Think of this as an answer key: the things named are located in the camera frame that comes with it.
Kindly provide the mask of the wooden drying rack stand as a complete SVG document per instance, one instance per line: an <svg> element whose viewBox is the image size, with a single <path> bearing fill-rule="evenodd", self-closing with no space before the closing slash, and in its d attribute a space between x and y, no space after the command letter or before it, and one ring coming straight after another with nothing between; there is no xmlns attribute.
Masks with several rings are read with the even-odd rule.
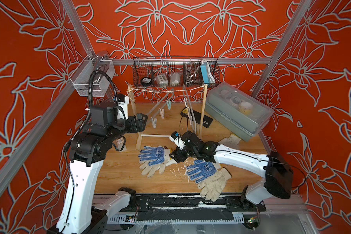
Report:
<svg viewBox="0 0 351 234"><path fill-rule="evenodd" d="M185 92L185 94L188 94L188 91L192 90L197 90L197 89L203 89L203 98L202 98L202 112L201 112L201 119L200 119L200 127L199 127L199 134L198 136L202 138L202 130L203 130L203 123L204 123L204 116L205 116L205 105L206 105L206 97L207 97L207 91L208 91L208 85L203 84L201 86L197 86L196 88L191 88L191 89L185 89L185 90L176 90L176 91L161 91L160 93L174 93L174 92ZM133 114L136 116L137 115L137 108L136 108L136 103L135 103L135 98L134 98L134 91L140 89L138 88L133 88L131 84L127 85L127 94L129 96L130 102L131 102L131 107ZM141 148L141 143L142 143L142 138L146 137L168 137L167 135L149 135L149 134L142 134L138 133L137 141L136 141L136 149L140 150Z"/></svg>

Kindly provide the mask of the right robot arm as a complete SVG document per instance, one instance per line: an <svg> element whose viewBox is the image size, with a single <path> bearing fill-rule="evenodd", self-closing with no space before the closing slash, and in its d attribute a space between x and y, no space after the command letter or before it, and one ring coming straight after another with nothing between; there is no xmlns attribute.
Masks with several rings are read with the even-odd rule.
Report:
<svg viewBox="0 0 351 234"><path fill-rule="evenodd" d="M261 177L259 182L244 188L242 203L257 205L271 197L291 197L293 170L277 152L272 151L269 155L254 154L219 142L203 142L191 131L183 135L173 132L170 140L176 144L170 158L177 163L195 158L194 164L187 167L187 175L198 184L206 199L216 201L230 179L230 173L221 164L235 166Z"/></svg>

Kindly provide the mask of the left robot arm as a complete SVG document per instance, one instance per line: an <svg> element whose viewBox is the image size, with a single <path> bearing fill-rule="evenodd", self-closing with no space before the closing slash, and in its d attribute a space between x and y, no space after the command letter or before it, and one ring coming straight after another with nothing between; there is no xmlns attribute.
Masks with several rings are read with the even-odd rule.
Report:
<svg viewBox="0 0 351 234"><path fill-rule="evenodd" d="M104 76L114 87L112 79L95 70L88 80L88 113L63 149L70 174L64 206L57 224L49 234L101 234L108 219L123 209L134 208L136 192L122 187L105 202L93 205L96 182L107 152L113 142L125 134L140 133L146 128L144 114L128 116L119 104L122 95L113 102L93 103L93 82L96 75Z"/></svg>

